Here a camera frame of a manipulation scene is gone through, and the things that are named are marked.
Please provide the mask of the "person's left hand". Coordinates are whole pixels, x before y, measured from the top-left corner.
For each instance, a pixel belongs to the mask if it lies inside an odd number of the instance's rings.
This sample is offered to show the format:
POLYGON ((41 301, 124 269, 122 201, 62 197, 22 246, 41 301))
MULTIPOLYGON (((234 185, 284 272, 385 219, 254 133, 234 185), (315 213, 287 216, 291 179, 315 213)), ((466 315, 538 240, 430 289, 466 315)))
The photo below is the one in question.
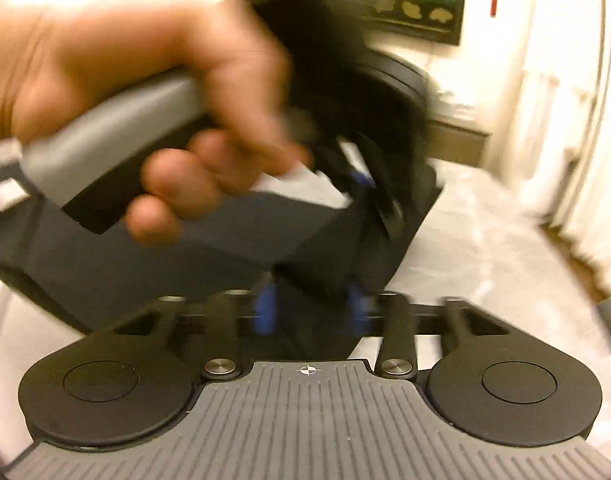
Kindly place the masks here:
POLYGON ((0 141, 50 136, 113 93, 181 65, 204 84, 216 125, 142 166, 144 193, 125 215, 138 243, 173 242, 183 220, 248 192, 262 174, 310 160, 281 114, 287 54, 243 0, 74 11, 0 2, 0 141))

